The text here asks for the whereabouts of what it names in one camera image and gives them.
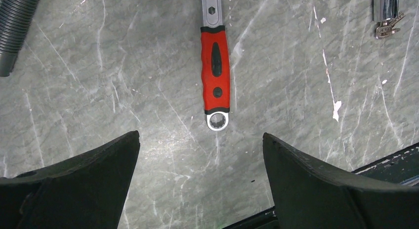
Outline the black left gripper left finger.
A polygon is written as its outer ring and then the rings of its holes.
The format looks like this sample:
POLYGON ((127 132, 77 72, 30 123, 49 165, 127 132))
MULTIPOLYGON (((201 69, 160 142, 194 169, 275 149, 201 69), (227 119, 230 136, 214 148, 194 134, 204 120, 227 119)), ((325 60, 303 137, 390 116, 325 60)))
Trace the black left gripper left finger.
POLYGON ((59 163, 0 180, 3 229, 115 229, 140 150, 130 131, 59 163))

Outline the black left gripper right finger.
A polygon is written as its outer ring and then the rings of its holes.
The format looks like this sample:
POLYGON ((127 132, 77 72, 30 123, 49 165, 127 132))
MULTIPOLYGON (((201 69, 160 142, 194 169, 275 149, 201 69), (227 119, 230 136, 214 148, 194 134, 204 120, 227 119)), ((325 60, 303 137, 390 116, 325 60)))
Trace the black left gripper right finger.
POLYGON ((416 229, 419 189, 354 174, 263 135, 281 229, 416 229))

